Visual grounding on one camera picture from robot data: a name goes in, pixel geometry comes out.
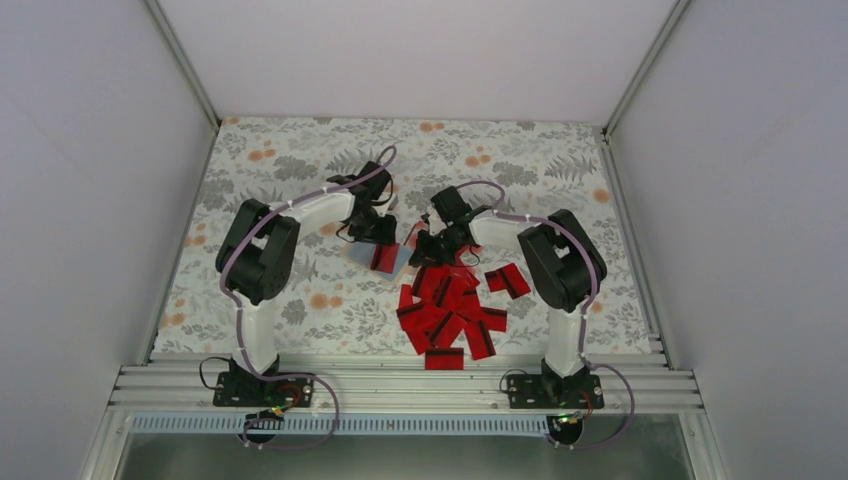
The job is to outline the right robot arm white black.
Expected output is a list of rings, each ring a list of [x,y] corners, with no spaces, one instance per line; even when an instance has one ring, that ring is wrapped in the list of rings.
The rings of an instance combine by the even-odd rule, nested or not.
[[[548,343],[540,373],[521,401],[532,408],[589,401],[595,364],[585,353],[588,310],[607,266],[575,215],[560,209],[547,217],[471,207],[458,188],[434,195],[444,226],[418,232],[409,263],[420,273],[456,267],[464,248],[498,247],[522,253],[537,295],[548,305]]]

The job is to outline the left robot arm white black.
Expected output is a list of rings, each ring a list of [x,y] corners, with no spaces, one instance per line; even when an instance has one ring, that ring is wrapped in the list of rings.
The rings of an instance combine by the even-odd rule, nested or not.
[[[255,405],[270,402],[278,377],[273,339],[276,297],[286,287],[299,240],[326,224],[350,229],[355,243],[389,248],[396,244],[392,177],[384,164],[369,161],[357,175],[335,175],[316,191],[273,208],[255,199],[239,208],[216,258],[219,287],[235,303],[236,364],[245,372],[239,392]]]

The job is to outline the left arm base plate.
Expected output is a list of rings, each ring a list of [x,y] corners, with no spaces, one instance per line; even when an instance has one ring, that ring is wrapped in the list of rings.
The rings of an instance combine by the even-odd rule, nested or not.
[[[274,382],[249,373],[221,373],[212,404],[215,407],[307,408],[311,406],[314,381],[287,377]]]

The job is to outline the beige card holder wallet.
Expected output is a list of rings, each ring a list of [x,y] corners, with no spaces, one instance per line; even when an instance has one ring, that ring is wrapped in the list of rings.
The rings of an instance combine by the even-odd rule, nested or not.
[[[400,244],[392,246],[352,243],[342,250],[342,257],[378,279],[398,283],[408,270],[412,249]]]

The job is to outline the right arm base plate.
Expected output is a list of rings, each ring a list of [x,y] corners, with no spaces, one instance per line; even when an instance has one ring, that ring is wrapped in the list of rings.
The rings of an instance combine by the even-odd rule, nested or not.
[[[503,389],[512,409],[603,409],[605,400],[597,375],[567,379],[541,374],[510,374]]]

